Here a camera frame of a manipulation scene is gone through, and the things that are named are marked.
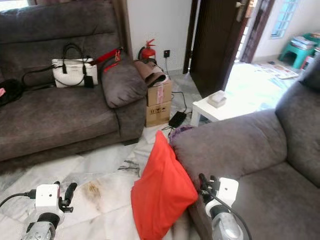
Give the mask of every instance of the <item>gray sofa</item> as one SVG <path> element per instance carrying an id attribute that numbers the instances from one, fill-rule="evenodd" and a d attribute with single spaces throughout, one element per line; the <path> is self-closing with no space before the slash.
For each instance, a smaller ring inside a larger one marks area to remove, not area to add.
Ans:
<path id="1" fill-rule="evenodd" d="M 234 208 L 255 240 L 320 239 L 320 55 L 276 110 L 182 132 L 173 148 L 199 190 L 199 174 L 239 181 Z M 212 239 L 202 197 L 189 207 Z"/>
<path id="2" fill-rule="evenodd" d="M 62 58 L 68 42 L 95 59 L 120 47 L 117 29 L 109 0 L 2 11 L 0 81 L 20 80 L 26 72 L 49 66 L 52 59 Z M 76 52 L 68 54 L 79 58 Z M 147 86 L 132 61 L 125 53 L 121 56 L 120 64 L 107 72 L 98 65 L 99 85 L 93 89 L 26 91 L 1 107 L 0 161 L 15 159 L 19 165 L 138 139 L 145 123 Z M 26 82 L 52 83 L 52 71 L 32 73 Z"/>

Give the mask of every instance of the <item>marble floor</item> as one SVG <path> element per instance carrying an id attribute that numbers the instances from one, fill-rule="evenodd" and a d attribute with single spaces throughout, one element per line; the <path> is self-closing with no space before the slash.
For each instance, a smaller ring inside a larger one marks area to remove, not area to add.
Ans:
<path id="1" fill-rule="evenodd" d="M 241 65 L 234 66 L 226 91 L 228 94 L 247 98 L 248 104 L 257 105 L 257 110 L 273 108 L 285 89 L 295 81 L 271 79 L 270 76 L 256 73 L 251 66 Z M 190 113 L 192 102 L 201 99 L 195 84 L 188 74 L 171 78 L 173 91 L 184 92 L 186 113 Z M 183 96 L 175 93 L 171 116 L 184 108 Z M 190 120 L 191 114 L 187 114 L 183 124 L 188 124 Z M 167 124 L 145 128 L 136 144 L 113 144 L 14 172 L 2 173 L 0 201 L 9 195 L 24 193 L 40 184 L 55 181 L 61 182 L 61 192 L 64 194 L 68 185 L 76 182 L 78 188 L 71 204 L 74 211 L 65 214 L 64 222 L 57 228 L 55 240 L 138 240 L 132 216 L 131 188 L 144 170 L 155 142 L 155 133 L 166 126 Z M 168 136 L 170 130 L 163 132 Z M 35 220 L 33 209 L 34 200 L 27 197 L 15 197 L 5 203 L 0 208 L 0 239 L 21 239 L 28 224 Z M 175 229 L 183 229 L 184 237 L 177 236 L 178 230 Z M 200 238 L 188 215 L 184 214 L 164 239 Z"/>

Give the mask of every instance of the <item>wooden door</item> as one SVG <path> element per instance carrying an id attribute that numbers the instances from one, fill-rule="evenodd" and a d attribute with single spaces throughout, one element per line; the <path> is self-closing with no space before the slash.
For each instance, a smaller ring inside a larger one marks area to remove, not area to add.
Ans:
<path id="1" fill-rule="evenodd" d="M 201 0 L 190 74 L 202 97 L 227 85 L 248 4 L 248 0 Z"/>

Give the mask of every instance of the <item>sofa backrest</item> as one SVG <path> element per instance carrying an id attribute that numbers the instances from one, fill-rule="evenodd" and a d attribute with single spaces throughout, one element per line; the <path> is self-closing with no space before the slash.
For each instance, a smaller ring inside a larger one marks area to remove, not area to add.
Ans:
<path id="1" fill-rule="evenodd" d="M 92 58 L 120 47 L 111 1 L 73 1 L 0 12 L 2 78 L 20 80 L 26 72 L 49 66 L 52 59 L 62 58 L 68 42 L 76 43 Z M 70 50 L 67 58 L 79 56 Z M 28 84 L 48 83 L 52 77 L 52 71 L 34 73 Z"/>
<path id="2" fill-rule="evenodd" d="M 319 188 L 320 91 L 315 86 L 320 82 L 310 81 L 310 76 L 320 80 L 320 55 L 309 67 L 301 82 L 282 97 L 275 113 L 286 135 L 288 162 Z"/>

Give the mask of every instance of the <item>red pillow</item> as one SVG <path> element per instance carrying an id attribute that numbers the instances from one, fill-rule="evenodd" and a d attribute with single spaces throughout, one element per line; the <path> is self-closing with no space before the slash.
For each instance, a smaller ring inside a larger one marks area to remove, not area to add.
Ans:
<path id="1" fill-rule="evenodd" d="M 131 190 L 133 218 L 140 238 L 161 240 L 197 198 L 188 174 L 158 131 L 141 179 Z"/>

